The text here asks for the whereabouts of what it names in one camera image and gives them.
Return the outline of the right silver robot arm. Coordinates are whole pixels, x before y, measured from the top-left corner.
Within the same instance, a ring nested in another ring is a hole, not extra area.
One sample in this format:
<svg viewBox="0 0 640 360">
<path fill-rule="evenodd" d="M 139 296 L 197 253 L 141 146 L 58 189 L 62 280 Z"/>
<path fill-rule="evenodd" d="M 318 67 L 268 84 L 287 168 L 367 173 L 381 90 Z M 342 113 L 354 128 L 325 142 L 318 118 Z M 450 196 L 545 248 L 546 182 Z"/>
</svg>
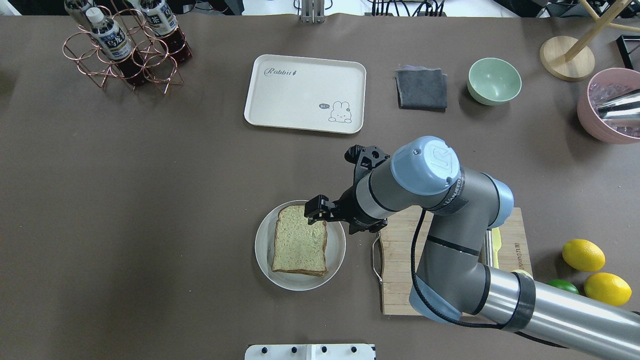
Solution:
<svg viewBox="0 0 640 360">
<path fill-rule="evenodd" d="M 514 195 L 489 174 L 461 166 L 455 151 L 435 136 L 422 136 L 393 155 L 377 146 L 352 146 L 353 185 L 331 202 L 320 194 L 307 201 L 304 216 L 345 222 L 349 233 L 375 233 L 387 219 L 421 207 L 411 242 L 432 213 L 419 262 L 411 261 L 410 304 L 445 324 L 502 330 L 551 347 L 606 360 L 639 358 L 639 314 L 507 272 L 480 262 L 488 230 L 503 225 Z"/>
</svg>

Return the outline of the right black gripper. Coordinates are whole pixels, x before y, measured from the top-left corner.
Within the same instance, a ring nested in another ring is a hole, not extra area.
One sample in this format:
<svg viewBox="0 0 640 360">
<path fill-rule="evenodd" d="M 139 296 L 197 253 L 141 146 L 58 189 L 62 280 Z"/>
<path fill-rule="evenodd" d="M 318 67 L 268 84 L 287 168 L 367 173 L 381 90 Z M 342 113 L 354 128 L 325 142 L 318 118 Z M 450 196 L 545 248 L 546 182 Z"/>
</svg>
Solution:
<svg viewBox="0 0 640 360">
<path fill-rule="evenodd" d="M 304 207 L 307 224 L 317 222 L 331 223 L 333 219 L 336 219 L 336 221 L 349 224 L 350 235 L 361 231 L 376 233 L 381 230 L 381 219 L 373 218 L 366 214 L 359 204 L 356 187 L 347 189 L 333 204 L 334 207 L 332 208 L 332 203 L 324 194 L 318 194 L 311 200 L 306 201 Z"/>
</svg>

